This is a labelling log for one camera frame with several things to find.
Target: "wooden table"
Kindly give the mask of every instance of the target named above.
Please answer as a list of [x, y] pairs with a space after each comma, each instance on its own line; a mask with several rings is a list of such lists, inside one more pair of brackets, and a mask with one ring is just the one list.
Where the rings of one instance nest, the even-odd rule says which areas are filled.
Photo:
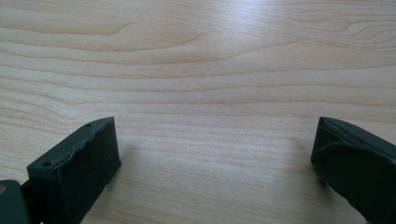
[[0, 1], [0, 179], [109, 116], [83, 223], [364, 223], [309, 159], [320, 116], [396, 143], [396, 2]]

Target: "table top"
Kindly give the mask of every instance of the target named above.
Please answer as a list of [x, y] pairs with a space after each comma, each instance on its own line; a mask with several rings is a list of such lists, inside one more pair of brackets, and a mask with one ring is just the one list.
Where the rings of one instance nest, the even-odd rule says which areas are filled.
[[364, 223], [318, 118], [396, 143], [395, 1], [0, 1], [0, 179], [115, 117], [83, 223]]

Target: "wooden surface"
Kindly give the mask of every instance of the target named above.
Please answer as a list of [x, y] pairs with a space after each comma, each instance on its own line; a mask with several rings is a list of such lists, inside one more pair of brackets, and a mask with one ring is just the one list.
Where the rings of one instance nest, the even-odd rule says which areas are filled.
[[83, 223], [364, 223], [309, 158], [320, 116], [396, 143], [396, 1], [0, 1], [0, 179], [108, 116]]

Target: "black object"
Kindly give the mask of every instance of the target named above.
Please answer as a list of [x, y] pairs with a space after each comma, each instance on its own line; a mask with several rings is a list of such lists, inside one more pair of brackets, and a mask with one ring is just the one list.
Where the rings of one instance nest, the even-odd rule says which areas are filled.
[[85, 124], [32, 162], [21, 187], [0, 181], [0, 223], [80, 223], [119, 167], [114, 119]]
[[320, 118], [311, 162], [367, 221], [396, 223], [396, 146], [353, 124]]

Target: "light wood grain surface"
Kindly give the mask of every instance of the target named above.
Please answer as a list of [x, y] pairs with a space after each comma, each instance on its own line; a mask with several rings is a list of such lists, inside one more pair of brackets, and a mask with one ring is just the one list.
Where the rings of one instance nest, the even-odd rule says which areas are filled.
[[0, 179], [114, 116], [83, 223], [364, 223], [309, 161], [318, 118], [396, 143], [396, 1], [0, 1]]

